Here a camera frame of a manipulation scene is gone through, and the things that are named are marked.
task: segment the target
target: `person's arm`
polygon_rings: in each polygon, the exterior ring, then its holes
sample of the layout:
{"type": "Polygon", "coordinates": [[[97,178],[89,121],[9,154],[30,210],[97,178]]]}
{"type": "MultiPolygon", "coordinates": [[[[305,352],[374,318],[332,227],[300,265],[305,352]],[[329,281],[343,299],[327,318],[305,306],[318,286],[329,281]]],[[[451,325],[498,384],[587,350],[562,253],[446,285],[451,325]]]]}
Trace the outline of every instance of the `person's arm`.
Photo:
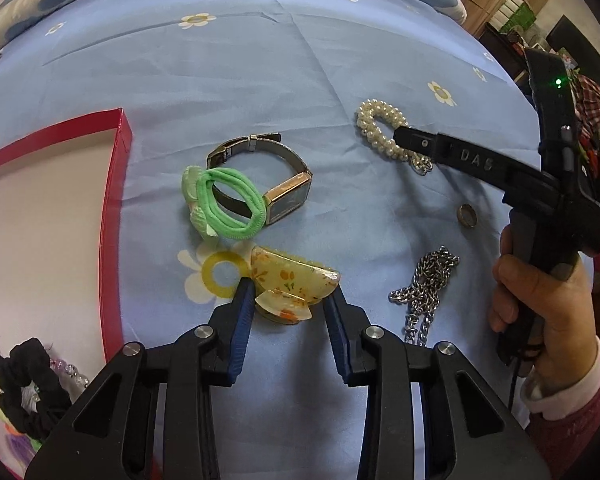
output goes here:
{"type": "Polygon", "coordinates": [[[580,260],[560,282],[511,256],[509,228],[502,232],[500,252],[489,322],[496,332],[506,329],[518,317],[518,300],[545,320],[545,348],[522,399],[532,412],[527,433],[557,479],[600,425],[600,342],[589,278],[580,260]]]}

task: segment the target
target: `watch face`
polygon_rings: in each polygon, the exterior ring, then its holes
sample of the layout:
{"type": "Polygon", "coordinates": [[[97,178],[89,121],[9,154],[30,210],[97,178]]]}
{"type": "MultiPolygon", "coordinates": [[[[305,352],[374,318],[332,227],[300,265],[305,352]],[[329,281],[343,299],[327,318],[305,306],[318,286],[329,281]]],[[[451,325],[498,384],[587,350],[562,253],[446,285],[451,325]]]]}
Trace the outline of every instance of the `watch face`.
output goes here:
{"type": "Polygon", "coordinates": [[[269,207],[269,223],[273,224],[273,222],[281,219],[284,215],[300,207],[309,194],[310,185],[311,181],[309,180],[274,200],[269,207]]]}

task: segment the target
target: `screw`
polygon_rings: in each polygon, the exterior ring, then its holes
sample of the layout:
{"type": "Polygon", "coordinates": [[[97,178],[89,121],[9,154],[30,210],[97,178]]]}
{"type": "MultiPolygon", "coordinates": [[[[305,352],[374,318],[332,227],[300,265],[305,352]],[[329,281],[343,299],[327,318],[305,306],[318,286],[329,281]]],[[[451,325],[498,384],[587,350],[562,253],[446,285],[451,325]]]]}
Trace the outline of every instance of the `screw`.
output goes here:
{"type": "Polygon", "coordinates": [[[438,343],[438,351],[444,355],[453,355],[456,353],[456,345],[449,341],[441,341],[438,343]]]}
{"type": "Polygon", "coordinates": [[[200,325],[193,331],[193,333],[196,335],[196,337],[199,337],[200,339],[206,339],[207,337],[213,335],[214,329],[211,328],[209,325],[200,325]]]}
{"type": "Polygon", "coordinates": [[[140,353],[140,343],[127,343],[123,349],[122,353],[124,355],[137,355],[140,353]]]}
{"type": "Polygon", "coordinates": [[[384,335],[384,330],[382,330],[379,326],[371,325],[366,327],[365,334],[367,334],[371,339],[380,339],[384,335]]]}

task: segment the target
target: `white wall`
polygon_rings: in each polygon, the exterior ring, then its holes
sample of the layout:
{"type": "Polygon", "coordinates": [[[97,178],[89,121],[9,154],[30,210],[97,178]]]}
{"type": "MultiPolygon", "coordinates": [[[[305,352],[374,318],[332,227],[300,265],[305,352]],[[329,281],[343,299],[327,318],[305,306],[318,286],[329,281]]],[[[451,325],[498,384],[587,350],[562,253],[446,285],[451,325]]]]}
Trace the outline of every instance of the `white wall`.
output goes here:
{"type": "Polygon", "coordinates": [[[549,0],[538,13],[536,25],[548,34],[563,15],[578,27],[600,54],[600,24],[584,0],[549,0]]]}

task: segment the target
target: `bed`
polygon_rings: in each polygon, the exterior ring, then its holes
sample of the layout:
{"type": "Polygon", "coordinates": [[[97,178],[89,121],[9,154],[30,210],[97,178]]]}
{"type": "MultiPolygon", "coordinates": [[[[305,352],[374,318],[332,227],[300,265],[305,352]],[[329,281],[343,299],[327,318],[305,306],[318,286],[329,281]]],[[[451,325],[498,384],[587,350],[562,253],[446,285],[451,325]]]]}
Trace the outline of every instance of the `bed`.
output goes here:
{"type": "MultiPolygon", "coordinates": [[[[453,341],[505,399],[510,372],[486,312],[508,207],[496,189],[454,170],[418,176],[378,155],[355,123],[368,98],[395,105],[418,128],[539,165],[532,106],[474,38],[419,0],[76,0],[2,48],[0,147],[75,116],[124,109],[134,144],[120,309],[125,339],[149,348],[227,302],[251,248],[202,243],[180,193],[182,170],[227,139],[280,132],[314,181],[308,201],[253,242],[338,269],[349,302],[398,334],[404,308],[387,294],[444,244],[461,263],[429,345],[453,341]],[[477,212],[473,230],[456,219],[462,203],[477,212]]],[[[289,176],[260,153],[232,166],[262,189],[289,176]]],[[[243,373],[233,388],[215,390],[213,403],[223,479],[355,477],[366,392],[336,373],[319,308],[297,326],[256,316],[243,373]]],[[[422,478],[421,430],[416,442],[422,478]]],[[[160,448],[158,437],[158,458],[160,448]]]]}

